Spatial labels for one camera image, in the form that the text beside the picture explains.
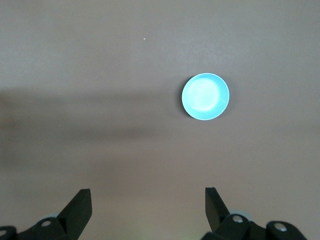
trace gray surface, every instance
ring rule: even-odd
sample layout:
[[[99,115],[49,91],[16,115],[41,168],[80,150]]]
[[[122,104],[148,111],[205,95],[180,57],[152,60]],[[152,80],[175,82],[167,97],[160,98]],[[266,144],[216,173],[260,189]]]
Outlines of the gray surface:
[[[320,236],[320,1],[1,1],[0,225],[91,188],[80,239],[198,240],[205,187]],[[190,77],[230,89],[217,119]]]

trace round plate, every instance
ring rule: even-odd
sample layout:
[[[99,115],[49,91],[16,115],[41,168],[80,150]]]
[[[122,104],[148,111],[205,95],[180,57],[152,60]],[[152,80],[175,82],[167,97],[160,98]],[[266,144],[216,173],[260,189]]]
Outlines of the round plate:
[[[229,96],[228,86],[221,77],[212,73],[201,73],[184,86],[182,104],[191,117],[211,120],[224,112]]]

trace metal screw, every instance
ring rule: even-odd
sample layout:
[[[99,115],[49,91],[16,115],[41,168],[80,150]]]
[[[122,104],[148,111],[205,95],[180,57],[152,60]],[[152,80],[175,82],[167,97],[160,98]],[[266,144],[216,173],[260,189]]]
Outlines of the metal screw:
[[[233,219],[233,221],[235,221],[236,223],[243,223],[244,222],[244,220],[242,219],[242,217],[240,217],[239,215],[234,215],[233,217],[232,217],[232,219]]]
[[[274,227],[275,227],[276,229],[278,229],[279,231],[281,231],[281,232],[287,231],[286,226],[283,225],[283,224],[280,223],[280,222],[275,223],[275,224],[274,224]]]
[[[0,237],[7,234],[7,230],[0,230]]]
[[[41,227],[47,227],[51,224],[51,221],[44,221],[43,223],[41,223]]]

